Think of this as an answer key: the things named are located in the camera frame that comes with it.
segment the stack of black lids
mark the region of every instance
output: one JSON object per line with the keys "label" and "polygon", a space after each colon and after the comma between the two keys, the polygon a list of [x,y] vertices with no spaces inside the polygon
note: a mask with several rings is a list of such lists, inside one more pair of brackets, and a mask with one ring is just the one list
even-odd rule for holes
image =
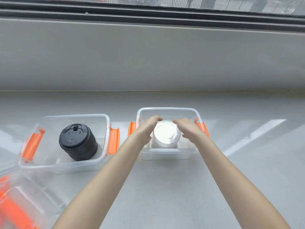
{"label": "stack of black lids", "polygon": [[65,127],[59,136],[59,145],[75,161],[91,159],[98,148],[92,131],[83,124]]}

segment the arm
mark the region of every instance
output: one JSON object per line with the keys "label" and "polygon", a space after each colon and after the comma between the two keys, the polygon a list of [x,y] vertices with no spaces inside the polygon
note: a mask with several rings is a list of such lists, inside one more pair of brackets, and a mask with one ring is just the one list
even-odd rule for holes
{"label": "arm", "polygon": [[173,120],[193,142],[242,229],[289,229],[269,200],[246,178],[214,142],[187,119]]}
{"label": "arm", "polygon": [[120,192],[141,149],[157,122],[154,116],[141,124],[85,188],[71,201],[52,229],[98,229]]}

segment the clear plastic container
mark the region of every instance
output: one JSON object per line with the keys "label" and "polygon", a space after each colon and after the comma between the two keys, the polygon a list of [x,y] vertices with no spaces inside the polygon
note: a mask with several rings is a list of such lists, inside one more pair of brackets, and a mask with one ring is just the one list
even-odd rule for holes
{"label": "clear plastic container", "polygon": [[66,205],[36,175],[0,176],[0,228],[50,229]]}
{"label": "clear plastic container", "polygon": [[[141,123],[154,115],[159,115],[163,120],[168,121],[187,118],[208,135],[207,128],[202,122],[198,111],[193,108],[141,108],[137,113],[136,122],[130,123],[128,134],[132,133]],[[141,150],[144,160],[188,159],[197,152],[195,144],[190,142],[189,139],[182,137],[182,133],[178,140],[177,148],[153,148],[152,140],[150,140]]]}
{"label": "clear plastic container", "polygon": [[[61,131],[75,123],[89,127],[98,143],[96,154],[86,161],[73,160],[59,145]],[[21,169],[44,169],[54,173],[97,170],[107,154],[114,154],[120,144],[119,129],[112,129],[105,114],[82,114],[44,117],[36,124],[24,143],[19,165]]]}

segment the black cup lid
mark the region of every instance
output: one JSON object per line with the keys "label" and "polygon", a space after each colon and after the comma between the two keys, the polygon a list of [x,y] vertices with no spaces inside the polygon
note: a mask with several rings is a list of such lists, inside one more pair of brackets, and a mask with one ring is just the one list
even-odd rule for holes
{"label": "black cup lid", "polygon": [[59,136],[59,144],[64,148],[81,145],[88,137],[88,128],[83,124],[72,124],[65,127]]}

